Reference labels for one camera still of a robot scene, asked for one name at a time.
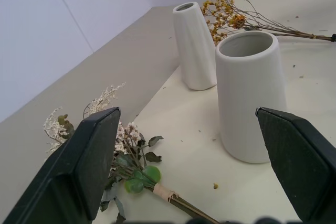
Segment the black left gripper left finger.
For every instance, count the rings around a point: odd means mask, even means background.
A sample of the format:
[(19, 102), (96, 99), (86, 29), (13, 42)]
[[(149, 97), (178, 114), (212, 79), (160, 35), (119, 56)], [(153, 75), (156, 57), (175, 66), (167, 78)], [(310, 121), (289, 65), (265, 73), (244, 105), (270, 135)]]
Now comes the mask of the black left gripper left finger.
[(3, 224), (91, 224), (108, 182), (120, 114), (114, 107), (82, 120), (47, 158)]

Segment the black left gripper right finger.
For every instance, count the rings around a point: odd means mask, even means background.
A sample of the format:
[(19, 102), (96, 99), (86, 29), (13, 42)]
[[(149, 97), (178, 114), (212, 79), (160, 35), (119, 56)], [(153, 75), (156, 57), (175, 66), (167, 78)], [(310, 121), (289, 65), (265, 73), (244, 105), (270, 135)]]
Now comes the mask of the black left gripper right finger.
[(299, 219), (336, 224), (336, 147), (294, 114), (260, 107), (256, 117), (272, 169)]

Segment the wide white ceramic vase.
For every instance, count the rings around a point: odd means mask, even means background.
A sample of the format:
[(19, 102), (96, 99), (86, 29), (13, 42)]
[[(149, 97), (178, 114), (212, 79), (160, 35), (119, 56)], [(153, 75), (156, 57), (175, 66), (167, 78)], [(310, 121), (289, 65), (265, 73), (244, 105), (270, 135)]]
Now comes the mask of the wide white ceramic vase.
[(264, 31), (245, 31), (222, 40), (215, 50), (220, 135), (234, 158), (269, 162), (255, 111), (287, 108), (279, 42)]

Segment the narrow white ceramic vase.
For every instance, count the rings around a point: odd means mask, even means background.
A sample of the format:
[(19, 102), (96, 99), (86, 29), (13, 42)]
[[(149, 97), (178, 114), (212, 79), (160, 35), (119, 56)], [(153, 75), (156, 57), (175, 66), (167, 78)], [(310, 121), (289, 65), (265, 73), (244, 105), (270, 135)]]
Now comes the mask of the narrow white ceramic vase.
[(197, 91), (217, 85), (215, 44), (199, 4), (175, 7), (173, 25), (183, 82)]

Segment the yellow dried flower bouquet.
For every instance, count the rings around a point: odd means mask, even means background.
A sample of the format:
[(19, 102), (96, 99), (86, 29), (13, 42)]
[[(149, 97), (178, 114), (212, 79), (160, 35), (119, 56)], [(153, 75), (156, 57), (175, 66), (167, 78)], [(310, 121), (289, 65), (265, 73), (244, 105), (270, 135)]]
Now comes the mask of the yellow dried flower bouquet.
[(309, 34), (271, 20), (256, 11), (249, 0), (206, 0), (200, 10), (215, 45), (239, 31), (266, 31), (279, 37), (336, 42), (336, 34)]

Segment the white and green bouquet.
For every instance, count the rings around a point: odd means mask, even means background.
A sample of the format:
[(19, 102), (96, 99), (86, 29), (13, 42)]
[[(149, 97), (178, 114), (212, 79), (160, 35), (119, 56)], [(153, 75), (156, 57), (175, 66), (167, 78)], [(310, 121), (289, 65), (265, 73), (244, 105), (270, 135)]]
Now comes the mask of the white and green bouquet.
[[(117, 99), (116, 93), (124, 85), (125, 83), (118, 86), (111, 85), (106, 87), (100, 97), (90, 101), (84, 108), (83, 119), (88, 119), (94, 112), (101, 112), (107, 109), (111, 105), (111, 101)], [(53, 142), (49, 143), (51, 146), (47, 151), (49, 153), (53, 153), (59, 149), (75, 132), (74, 126), (67, 120), (68, 115), (57, 114), (60, 109), (62, 107), (54, 109), (43, 124), (44, 132), (53, 140)], [(134, 122), (130, 122), (127, 126), (124, 126), (119, 121), (108, 183), (103, 192), (100, 211), (105, 211), (109, 206), (109, 202), (114, 200), (119, 211), (117, 223), (123, 223), (126, 220), (123, 205), (115, 193), (117, 186), (120, 182), (123, 182), (126, 191), (130, 194), (139, 194), (144, 190), (151, 191), (192, 218), (200, 218), (207, 224), (219, 224), (217, 220), (181, 198), (175, 191), (160, 184), (162, 177), (160, 170), (149, 163), (160, 163), (162, 157), (150, 151), (145, 153), (144, 150), (153, 147), (162, 139), (162, 136), (154, 136), (146, 141)]]

